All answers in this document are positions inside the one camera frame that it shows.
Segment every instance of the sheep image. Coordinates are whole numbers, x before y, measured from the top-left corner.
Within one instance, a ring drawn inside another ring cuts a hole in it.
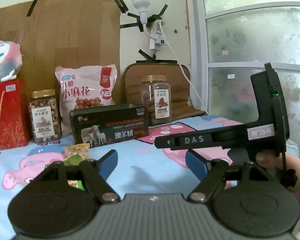
[[[97,132],[96,134],[97,134],[98,139],[99,139],[99,145],[107,143],[106,135],[105,135],[104,132],[103,133]]]
[[[96,144],[96,138],[97,137],[96,134],[94,133],[100,133],[99,131],[99,125],[93,125],[92,127],[89,128],[85,128],[81,130],[81,138],[82,138],[82,142],[83,143],[90,143],[90,146],[93,146],[93,142],[95,142]]]

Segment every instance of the small snack packet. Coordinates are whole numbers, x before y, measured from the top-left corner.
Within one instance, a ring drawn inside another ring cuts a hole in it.
[[[65,150],[65,161],[68,160],[71,156],[74,155],[79,155],[81,159],[77,159],[76,164],[71,164],[71,165],[79,165],[80,161],[89,159],[89,152],[88,149],[90,148],[89,143],[81,143],[81,144],[76,144],[72,146],[64,146],[63,149]]]
[[[89,159],[88,149],[90,148],[89,143],[76,144],[72,146],[64,146],[65,150],[65,166],[76,166],[79,165],[80,162]],[[82,182],[80,180],[68,180],[68,184],[72,187],[76,187],[84,190]]]

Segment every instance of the red gift bag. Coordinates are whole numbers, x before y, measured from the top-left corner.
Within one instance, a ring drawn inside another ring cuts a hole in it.
[[[0,150],[26,146],[28,109],[26,83],[11,80],[0,83]]]

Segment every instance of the snack bag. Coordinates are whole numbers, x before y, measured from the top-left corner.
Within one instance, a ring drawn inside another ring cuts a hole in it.
[[[89,159],[90,155],[88,149],[90,148],[89,143],[76,144],[72,146],[64,146],[65,150],[65,166],[76,166],[80,162]],[[84,190],[82,182],[80,180],[68,180],[68,184],[72,187],[77,187]]]
[[[81,161],[90,158],[90,155],[88,152],[89,148],[90,148],[89,143],[81,143],[81,144],[75,144],[72,146],[64,146],[63,149],[65,150],[65,155],[66,155],[64,163],[66,165],[79,165],[79,163]]]
[[[59,66],[55,75],[61,85],[60,113],[63,135],[71,133],[70,110],[114,105],[112,89],[117,79],[115,65],[84,66],[78,69]]]

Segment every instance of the power strip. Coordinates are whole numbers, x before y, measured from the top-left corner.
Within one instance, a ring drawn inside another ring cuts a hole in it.
[[[151,25],[151,36],[157,37],[157,40],[150,39],[149,49],[153,50],[154,53],[156,53],[157,51],[160,51],[161,46],[165,45],[165,40],[162,36],[159,21],[160,20],[155,20]]]

